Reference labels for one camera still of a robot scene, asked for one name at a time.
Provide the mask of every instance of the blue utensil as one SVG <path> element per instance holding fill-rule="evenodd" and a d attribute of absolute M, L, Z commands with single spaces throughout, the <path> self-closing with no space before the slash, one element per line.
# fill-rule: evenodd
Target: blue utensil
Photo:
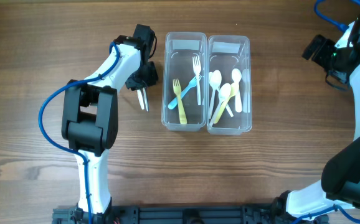
<path fill-rule="evenodd" d="M 192 78 L 191 81 L 188 83 L 188 86 L 185 89 L 183 89 L 183 91 L 181 92 L 181 98 L 183 98 L 187 94 L 187 92 L 195 86 L 197 86 L 197 77 Z M 168 108 L 173 110 L 177 105 L 178 105 L 178 99 L 174 98 L 168 104 Z"/>

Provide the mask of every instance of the fork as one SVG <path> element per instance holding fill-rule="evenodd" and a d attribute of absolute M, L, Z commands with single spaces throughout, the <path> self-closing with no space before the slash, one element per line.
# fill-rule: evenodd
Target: fork
<path fill-rule="evenodd" d="M 188 83 L 188 86 L 182 90 L 181 98 L 183 98 L 187 94 L 188 90 L 194 88 L 195 86 L 197 86 L 197 77 L 192 78 L 191 81 Z M 177 105 L 178 105 L 178 99 L 175 98 L 168 104 L 168 108 L 170 110 L 173 110 Z"/>
<path fill-rule="evenodd" d="M 199 56 L 193 56 L 192 58 L 192 68 L 194 69 L 195 76 L 199 78 L 199 74 L 201 72 L 201 62 L 199 61 Z M 198 105 L 201 105 L 201 88 L 199 86 L 199 82 L 197 82 L 197 100 Z"/>
<path fill-rule="evenodd" d="M 182 106 L 182 101 L 181 101 L 180 81 L 177 78 L 173 80 L 173 92 L 174 94 L 176 94 L 176 97 L 178 99 L 180 124 L 187 124 L 186 113 L 184 112 L 184 107 Z"/>

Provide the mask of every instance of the yellow utensil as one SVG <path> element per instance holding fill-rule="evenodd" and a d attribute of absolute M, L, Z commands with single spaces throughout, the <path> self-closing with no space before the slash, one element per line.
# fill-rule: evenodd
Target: yellow utensil
<path fill-rule="evenodd" d="M 222 105 L 220 106 L 220 109 L 219 109 L 219 113 L 217 114 L 217 117 L 214 121 L 214 124 L 216 124 L 219 120 L 220 120 L 220 117 L 222 116 L 223 114 L 223 111 L 225 109 L 225 106 L 229 103 L 229 100 L 230 98 L 232 98 L 233 96 L 235 96 L 238 92 L 240 88 L 240 85 L 238 83 L 233 83 L 231 84 L 231 93 L 230 93 L 230 96 L 222 103 Z"/>
<path fill-rule="evenodd" d="M 187 124 L 186 112 L 184 112 L 184 107 L 182 106 L 182 101 L 181 101 L 180 81 L 177 78 L 173 80 L 173 92 L 174 94 L 176 94 L 176 98 L 178 99 L 180 124 Z"/>

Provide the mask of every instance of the wooden table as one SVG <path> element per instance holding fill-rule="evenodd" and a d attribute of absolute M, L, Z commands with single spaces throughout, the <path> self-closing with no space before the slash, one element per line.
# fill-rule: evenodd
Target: wooden table
<path fill-rule="evenodd" d="M 118 97 L 119 132 L 108 160 L 115 205 L 217 205 L 270 202 L 312 184 L 354 134 L 353 94 L 324 82 L 301 58 L 316 34 L 341 33 L 313 12 L 314 1 L 116 1 L 0 4 L 0 223 L 50 223 L 52 209 L 75 205 L 73 155 L 51 146 L 37 124 L 39 108 L 71 78 L 83 79 L 118 35 L 137 23 L 158 37 L 160 82 L 148 90 L 150 112 L 136 93 Z M 329 1 L 323 13 L 342 22 L 360 8 Z M 252 51 L 253 128 L 240 136 L 168 131 L 161 124 L 165 35 L 171 31 L 246 35 Z M 44 123 L 60 133 L 63 96 Z M 360 218 L 360 211 L 353 215 Z M 339 213 L 332 223 L 347 223 Z"/>

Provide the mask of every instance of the clear plastic container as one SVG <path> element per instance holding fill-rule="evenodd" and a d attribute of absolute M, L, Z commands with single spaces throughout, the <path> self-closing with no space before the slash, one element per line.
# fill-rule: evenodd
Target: clear plastic container
<path fill-rule="evenodd" d="M 244 36 L 236 35 L 213 35 L 208 43 L 208 72 L 219 70 L 222 74 L 222 86 L 225 83 L 233 83 L 231 73 L 234 68 L 238 68 L 242 73 L 240 81 L 240 95 L 242 102 L 242 112 L 235 111 L 235 97 L 229 101 L 229 106 L 234 114 L 224 110 L 217 124 L 210 125 L 207 122 L 207 130 L 211 134 L 241 134 L 250 131 L 252 128 L 252 103 L 251 103 L 251 82 L 250 82 L 250 49 L 249 40 Z M 212 88 L 208 85 L 210 100 Z M 213 112 L 219 104 L 218 92 L 215 93 L 215 103 Z"/>
<path fill-rule="evenodd" d="M 198 131 L 206 124 L 207 117 L 207 80 L 206 77 L 206 35 L 198 32 L 170 32 L 166 35 L 165 65 L 163 78 L 162 123 L 172 131 Z M 201 61 L 200 80 L 201 105 L 197 103 L 197 88 L 191 88 L 183 97 L 182 103 L 187 124 L 180 124 L 176 106 L 168 104 L 176 97 L 173 92 L 173 79 L 178 78 L 184 90 L 195 77 L 192 57 L 199 56 Z"/>

